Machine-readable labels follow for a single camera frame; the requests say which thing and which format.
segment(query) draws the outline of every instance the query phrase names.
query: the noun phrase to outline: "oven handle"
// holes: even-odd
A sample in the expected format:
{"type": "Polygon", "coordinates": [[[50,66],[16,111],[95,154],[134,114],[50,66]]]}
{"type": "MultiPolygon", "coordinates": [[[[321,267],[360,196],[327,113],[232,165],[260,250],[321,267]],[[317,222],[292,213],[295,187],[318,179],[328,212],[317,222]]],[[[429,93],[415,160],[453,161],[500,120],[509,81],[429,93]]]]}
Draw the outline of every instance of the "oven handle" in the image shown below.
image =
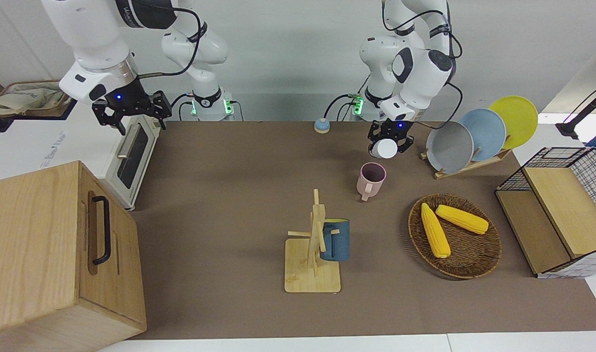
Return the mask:
{"type": "Polygon", "coordinates": [[[119,149],[119,152],[117,152],[118,159],[128,159],[131,156],[132,147],[135,144],[135,140],[137,140],[140,130],[141,123],[137,123],[130,127],[128,134],[124,139],[124,143],[122,143],[122,147],[119,149]]]}

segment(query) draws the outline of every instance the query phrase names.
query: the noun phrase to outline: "black cable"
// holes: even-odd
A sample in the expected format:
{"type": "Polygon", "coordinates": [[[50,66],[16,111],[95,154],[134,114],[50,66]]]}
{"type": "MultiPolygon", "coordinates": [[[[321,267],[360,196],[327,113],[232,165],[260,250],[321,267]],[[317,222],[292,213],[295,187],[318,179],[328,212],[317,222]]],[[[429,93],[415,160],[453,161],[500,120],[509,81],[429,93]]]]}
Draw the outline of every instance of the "black cable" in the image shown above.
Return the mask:
{"type": "Polygon", "coordinates": [[[177,102],[178,102],[179,100],[181,100],[182,98],[184,98],[184,97],[186,97],[186,96],[189,96],[189,94],[190,94],[190,93],[183,93],[183,94],[180,94],[180,95],[178,96],[178,98],[176,98],[176,99],[174,100],[174,102],[172,102],[172,107],[175,107],[175,106],[176,106],[176,104],[177,104],[177,102]]]}
{"type": "Polygon", "coordinates": [[[334,104],[335,104],[335,103],[336,103],[338,100],[340,100],[340,99],[343,99],[343,98],[352,98],[352,96],[351,96],[350,94],[343,94],[343,95],[340,95],[340,96],[336,97],[336,98],[335,98],[335,99],[334,99],[334,100],[331,102],[331,104],[329,105],[329,107],[327,107],[327,108],[326,108],[326,112],[324,113],[324,120],[326,120],[326,116],[328,116],[328,114],[329,114],[329,111],[331,110],[331,107],[333,107],[333,105],[334,105],[334,104]]]}
{"type": "Polygon", "coordinates": [[[463,56],[463,45],[461,45],[461,42],[459,42],[459,40],[456,39],[456,36],[454,36],[454,34],[452,32],[449,33],[450,37],[452,38],[452,40],[454,40],[456,42],[456,44],[459,46],[460,52],[458,55],[455,56],[448,56],[448,58],[450,59],[458,59],[461,56],[463,56]]]}
{"type": "Polygon", "coordinates": [[[350,103],[345,103],[345,104],[343,104],[343,105],[342,105],[342,106],[339,108],[339,111],[337,112],[337,118],[336,118],[336,120],[335,120],[335,121],[339,122],[339,116],[341,116],[341,111],[343,110],[343,107],[347,106],[347,107],[348,107],[348,110],[350,110],[350,107],[351,107],[352,105],[354,105],[354,100],[353,100],[352,102],[350,102],[350,103]]]}
{"type": "Polygon", "coordinates": [[[457,45],[459,46],[459,49],[461,50],[460,53],[456,56],[448,56],[448,58],[450,59],[458,59],[461,56],[463,56],[463,46],[461,45],[461,42],[459,42],[459,40],[457,40],[457,38],[454,36],[454,34],[452,34],[452,29],[450,29],[450,20],[445,17],[445,14],[443,14],[443,12],[439,11],[439,10],[428,10],[428,11],[423,11],[423,13],[420,14],[416,14],[415,16],[413,16],[412,18],[410,18],[410,20],[407,20],[405,23],[402,23],[400,26],[395,27],[395,28],[389,28],[387,27],[387,23],[385,22],[385,3],[383,2],[382,5],[382,25],[385,27],[385,29],[387,29],[387,31],[393,32],[393,31],[397,31],[398,29],[406,26],[407,24],[413,22],[416,18],[419,18],[425,14],[429,14],[429,13],[438,13],[443,17],[443,21],[445,22],[445,25],[448,26],[448,36],[450,36],[450,38],[452,38],[452,40],[454,40],[457,45]]]}
{"type": "Polygon", "coordinates": [[[181,111],[182,110],[182,105],[185,105],[185,104],[192,105],[193,103],[191,103],[191,102],[184,102],[184,103],[181,103],[181,105],[178,107],[178,119],[181,120],[181,121],[182,121],[182,114],[181,114],[181,112],[182,112],[181,111]]]}
{"type": "Polygon", "coordinates": [[[239,114],[241,114],[241,116],[242,116],[242,121],[245,121],[244,118],[243,118],[242,104],[240,102],[237,102],[237,100],[231,100],[230,103],[231,104],[237,104],[237,105],[239,105],[239,114]]]}
{"type": "Polygon", "coordinates": [[[179,76],[180,74],[184,74],[191,67],[191,65],[193,65],[193,62],[196,59],[196,55],[198,53],[198,46],[199,46],[200,40],[202,39],[201,38],[202,36],[200,35],[200,31],[202,30],[202,23],[200,22],[200,17],[198,16],[198,14],[191,11],[190,9],[183,9],[181,7],[158,6],[158,5],[146,4],[145,2],[141,2],[139,0],[132,0],[132,2],[134,2],[135,4],[139,4],[141,6],[145,6],[145,7],[177,11],[177,12],[192,14],[193,16],[195,16],[196,22],[198,23],[198,31],[196,33],[196,35],[198,36],[198,40],[196,40],[196,44],[193,49],[193,54],[191,54],[191,59],[189,60],[189,63],[187,64],[187,66],[178,72],[170,72],[170,73],[155,72],[155,73],[140,74],[139,79],[143,80],[144,78],[161,77],[161,76],[179,76]]]}
{"type": "Polygon", "coordinates": [[[443,129],[443,127],[444,127],[445,125],[447,125],[447,123],[448,123],[448,122],[450,122],[450,121],[452,120],[452,118],[454,117],[454,114],[456,114],[456,112],[457,112],[457,111],[459,111],[459,108],[461,107],[461,103],[463,102],[463,92],[461,91],[461,89],[459,89],[459,87],[457,87],[457,86],[453,85],[452,83],[448,82],[447,84],[448,84],[449,86],[453,87],[454,89],[456,89],[456,90],[459,92],[459,95],[461,96],[461,97],[459,98],[459,103],[457,104],[457,106],[456,106],[456,109],[454,109],[454,112],[453,112],[453,113],[450,115],[450,117],[449,117],[449,118],[448,118],[448,119],[447,119],[445,122],[443,122],[443,123],[441,124],[441,126],[439,126],[439,127],[430,126],[430,125],[427,125],[427,124],[425,124],[425,123],[422,123],[422,122],[419,122],[419,121],[416,121],[416,123],[418,123],[418,124],[419,124],[419,125],[421,125],[421,126],[428,127],[429,129],[432,129],[432,130],[440,130],[440,129],[443,129]]]}
{"type": "MultiPolygon", "coordinates": [[[[365,87],[365,85],[367,84],[367,81],[369,80],[371,75],[372,75],[371,73],[367,75],[367,78],[365,78],[365,82],[363,82],[361,87],[356,91],[357,94],[361,93],[361,91],[363,90],[363,87],[365,87]]],[[[350,111],[350,107],[348,107],[345,110],[345,114],[343,114],[343,118],[341,119],[342,122],[345,120],[346,116],[348,116],[348,111],[350,111]]]]}
{"type": "Polygon", "coordinates": [[[591,96],[595,93],[596,93],[596,90],[594,90],[593,92],[591,92],[591,94],[589,94],[586,98],[584,98],[584,100],[582,100],[582,102],[580,104],[578,104],[578,106],[565,118],[565,120],[563,120],[563,123],[566,123],[570,119],[571,115],[573,115],[575,113],[575,111],[578,110],[582,106],[582,104],[584,104],[584,102],[589,100],[589,98],[591,98],[591,96]]]}
{"type": "Polygon", "coordinates": [[[385,4],[383,3],[383,5],[382,5],[382,25],[385,26],[385,29],[387,29],[387,31],[394,32],[394,31],[397,31],[398,29],[401,29],[402,27],[406,26],[407,24],[413,22],[416,18],[421,17],[425,14],[429,14],[429,13],[438,13],[441,16],[443,16],[443,18],[445,19],[445,15],[443,14],[443,12],[441,12],[439,10],[428,10],[428,11],[423,11],[423,13],[414,15],[410,20],[406,21],[405,23],[402,23],[398,27],[389,28],[389,27],[387,27],[387,23],[385,22],[385,4]]]}

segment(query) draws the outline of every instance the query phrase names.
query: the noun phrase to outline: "wooden box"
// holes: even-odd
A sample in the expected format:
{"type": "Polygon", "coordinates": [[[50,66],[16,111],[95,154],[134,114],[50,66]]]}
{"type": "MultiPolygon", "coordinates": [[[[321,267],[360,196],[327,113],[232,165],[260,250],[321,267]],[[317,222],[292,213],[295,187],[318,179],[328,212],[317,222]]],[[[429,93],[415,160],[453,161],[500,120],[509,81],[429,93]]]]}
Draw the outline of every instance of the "wooden box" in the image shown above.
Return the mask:
{"type": "Polygon", "coordinates": [[[145,329],[136,224],[86,167],[0,180],[0,352],[92,352],[145,329]]]}
{"type": "Polygon", "coordinates": [[[596,274],[596,153],[543,149],[495,192],[539,278],[596,274]]]}

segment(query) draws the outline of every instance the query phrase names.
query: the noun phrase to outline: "wooden cabinet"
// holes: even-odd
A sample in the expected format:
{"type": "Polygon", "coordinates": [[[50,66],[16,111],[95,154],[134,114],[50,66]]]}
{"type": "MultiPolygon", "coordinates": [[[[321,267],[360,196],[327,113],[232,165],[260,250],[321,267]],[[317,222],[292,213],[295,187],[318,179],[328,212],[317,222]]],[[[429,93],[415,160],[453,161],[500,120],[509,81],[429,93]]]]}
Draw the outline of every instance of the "wooden cabinet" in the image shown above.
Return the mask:
{"type": "Polygon", "coordinates": [[[136,224],[86,167],[0,180],[0,352],[96,351],[145,330],[136,224]]]}

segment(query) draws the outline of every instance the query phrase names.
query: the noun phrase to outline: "wooden shelf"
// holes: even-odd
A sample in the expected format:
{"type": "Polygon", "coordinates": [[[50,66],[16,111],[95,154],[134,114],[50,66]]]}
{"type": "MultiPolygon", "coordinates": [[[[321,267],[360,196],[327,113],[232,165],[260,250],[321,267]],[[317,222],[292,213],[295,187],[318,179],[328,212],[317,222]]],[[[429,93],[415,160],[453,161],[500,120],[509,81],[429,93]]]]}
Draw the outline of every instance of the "wooden shelf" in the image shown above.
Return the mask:
{"type": "Polygon", "coordinates": [[[534,192],[497,191],[495,194],[534,274],[570,261],[570,255],[534,192]]]}
{"type": "Polygon", "coordinates": [[[571,258],[595,251],[596,205],[573,171],[524,168],[524,174],[571,258]]]}

